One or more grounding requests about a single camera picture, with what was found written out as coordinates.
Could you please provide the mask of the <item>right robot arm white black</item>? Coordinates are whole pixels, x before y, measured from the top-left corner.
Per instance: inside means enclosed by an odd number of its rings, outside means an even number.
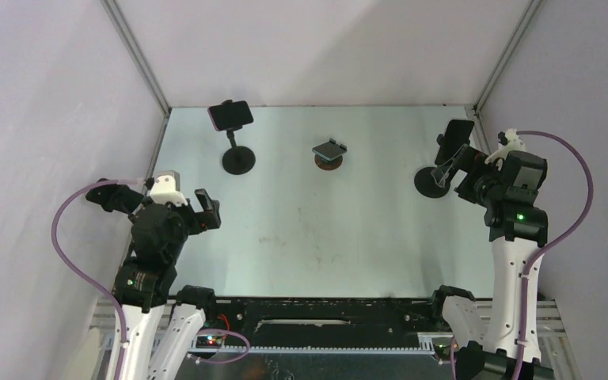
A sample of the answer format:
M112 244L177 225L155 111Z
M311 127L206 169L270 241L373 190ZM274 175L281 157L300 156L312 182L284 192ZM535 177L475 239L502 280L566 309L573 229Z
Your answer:
M463 145L432 176L440 183L458 171L465 173L455 189L458 196L485 209L494 280L488 323L473 310L471 297L460 291L428 311L431 325L451 329L457 341L450 353L453 374L456 379L553 379L538 344L541 261L533 257L548 240L548 216L534 205L547 161L521 150L490 159Z

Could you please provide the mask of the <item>black smartphone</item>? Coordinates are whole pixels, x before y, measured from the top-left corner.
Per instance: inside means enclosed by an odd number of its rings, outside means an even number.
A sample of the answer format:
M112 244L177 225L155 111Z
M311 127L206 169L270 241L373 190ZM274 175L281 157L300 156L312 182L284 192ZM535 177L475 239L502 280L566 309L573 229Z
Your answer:
M436 138L439 146L435 156L436 166L451 159L463 145L470 144L469 138L474 126L472 120L452 119L448 122L446 130Z

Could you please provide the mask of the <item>black round-base phone stand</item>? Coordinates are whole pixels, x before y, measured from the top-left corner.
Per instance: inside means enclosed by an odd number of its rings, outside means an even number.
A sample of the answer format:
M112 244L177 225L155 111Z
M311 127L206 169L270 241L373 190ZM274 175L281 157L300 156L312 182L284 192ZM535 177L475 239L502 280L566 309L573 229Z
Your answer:
M450 191L450 180L445 180L444 185L440 187L437 180L432 175L438 167L445 165L451 156L445 149L446 144L444 135L439 134L436 141L439 144L439 150L435 158L435 165L425 166L419 169L414 177L414 186L416 190L422 196L431 199L442 198Z

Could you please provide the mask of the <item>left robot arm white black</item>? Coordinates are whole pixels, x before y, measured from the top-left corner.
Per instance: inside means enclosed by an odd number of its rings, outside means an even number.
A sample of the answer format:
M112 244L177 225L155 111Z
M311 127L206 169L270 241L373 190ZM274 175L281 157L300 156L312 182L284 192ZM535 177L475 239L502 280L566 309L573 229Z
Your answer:
M204 189L197 189L195 196L201 211L194 211L188 201L176 206L145 198L128 217L134 253L120 267L112 290L118 308L108 373L116 379L175 378L192 338L219 319L214 290L185 285L176 294L163 340L154 346L186 241L221 226L219 201Z

